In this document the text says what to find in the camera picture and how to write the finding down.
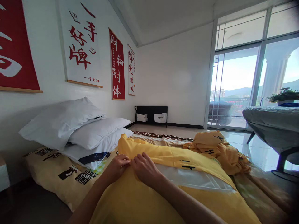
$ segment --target bed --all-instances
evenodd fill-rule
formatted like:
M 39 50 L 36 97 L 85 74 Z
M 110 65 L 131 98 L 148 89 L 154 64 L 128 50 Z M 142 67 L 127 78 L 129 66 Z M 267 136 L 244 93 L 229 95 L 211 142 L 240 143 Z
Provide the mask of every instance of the bed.
M 192 139 L 171 135 L 134 132 L 132 139 L 144 140 L 160 146 L 183 148 Z M 35 180 L 48 191 L 55 193 L 73 212 L 109 162 L 118 154 L 117 147 L 106 156 L 96 170 L 89 170 L 73 162 L 56 150 L 43 147 L 25 155 L 27 167 Z M 290 197 L 272 185 L 262 170 L 250 163 L 249 174 L 230 176 L 237 190 L 261 223 L 281 223 L 290 210 Z

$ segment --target sloped ceiling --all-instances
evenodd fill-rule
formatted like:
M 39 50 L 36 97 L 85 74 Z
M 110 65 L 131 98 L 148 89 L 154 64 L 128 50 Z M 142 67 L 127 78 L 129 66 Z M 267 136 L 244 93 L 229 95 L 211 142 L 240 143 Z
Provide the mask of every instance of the sloped ceiling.
M 140 47 L 212 22 L 215 13 L 223 14 L 223 8 L 239 10 L 263 0 L 109 1 Z

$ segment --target printed pillowcase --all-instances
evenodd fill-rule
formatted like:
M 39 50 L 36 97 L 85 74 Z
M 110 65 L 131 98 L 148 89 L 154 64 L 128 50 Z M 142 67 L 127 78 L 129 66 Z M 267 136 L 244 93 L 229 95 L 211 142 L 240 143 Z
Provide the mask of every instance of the printed pillowcase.
M 107 136 L 127 126 L 130 122 L 124 118 L 105 118 L 75 130 L 71 134 L 69 142 L 91 150 L 97 147 Z
M 49 106 L 23 127 L 19 134 L 26 140 L 63 150 L 76 129 L 105 117 L 106 113 L 84 97 Z
M 79 145 L 68 145 L 63 151 L 60 151 L 60 153 L 69 157 L 81 166 L 95 170 L 102 160 L 105 157 L 109 157 L 110 152 L 117 147 L 118 140 L 122 134 L 126 134 L 127 137 L 130 137 L 133 134 L 133 131 L 126 128 L 118 129 L 114 133 L 108 135 L 96 148 L 92 150 L 86 150 Z

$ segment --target finger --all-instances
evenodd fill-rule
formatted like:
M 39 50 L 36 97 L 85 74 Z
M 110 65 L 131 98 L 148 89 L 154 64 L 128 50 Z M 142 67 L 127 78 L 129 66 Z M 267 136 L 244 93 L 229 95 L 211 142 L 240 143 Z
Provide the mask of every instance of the finger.
M 141 161 L 144 161 L 144 157 L 142 157 L 142 155 L 138 154 L 137 157 L 138 157 L 138 159 L 140 159 Z
M 123 159 L 129 160 L 129 157 L 128 157 L 127 155 L 125 155 L 125 154 L 121 154 L 121 155 L 119 155 L 118 158 L 119 158 L 120 160 L 123 160 Z
M 134 157 L 134 160 L 135 160 L 135 163 L 138 163 L 138 162 L 140 162 L 137 156 L 136 156 L 136 157 Z
M 121 167 L 130 163 L 130 160 L 120 160 L 119 161 Z
M 148 154 L 146 154 L 145 152 L 142 153 L 142 156 L 146 159 L 146 160 L 151 160 L 151 158 L 148 156 Z
M 121 175 L 124 173 L 124 171 L 129 167 L 130 165 L 127 164 L 127 165 L 124 165 L 122 168 L 121 168 Z
M 134 159 L 131 159 L 130 165 L 133 167 L 133 169 L 136 168 L 136 165 L 137 165 L 137 164 L 136 164 L 136 162 L 135 162 Z

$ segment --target yellow blanket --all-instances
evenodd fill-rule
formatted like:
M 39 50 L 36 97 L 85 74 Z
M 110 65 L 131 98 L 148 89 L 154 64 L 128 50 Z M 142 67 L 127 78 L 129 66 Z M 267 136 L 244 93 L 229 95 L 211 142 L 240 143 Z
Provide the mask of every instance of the yellow blanket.
M 145 152 L 157 164 L 192 170 L 190 172 L 206 172 L 235 189 L 232 180 L 210 155 L 152 145 L 142 140 L 127 138 L 124 134 L 118 142 L 118 150 L 120 154 L 126 154 L 130 159 L 138 153 Z M 179 187 L 228 224 L 260 224 L 255 213 L 237 191 L 227 193 L 180 185 Z M 161 195 L 135 177 L 132 167 L 128 167 L 124 174 L 105 190 L 93 213 L 90 224 L 101 223 L 183 224 L 185 222 Z
M 194 141 L 184 144 L 183 148 L 214 156 L 228 175 L 250 172 L 247 157 L 232 147 L 220 131 L 199 132 Z

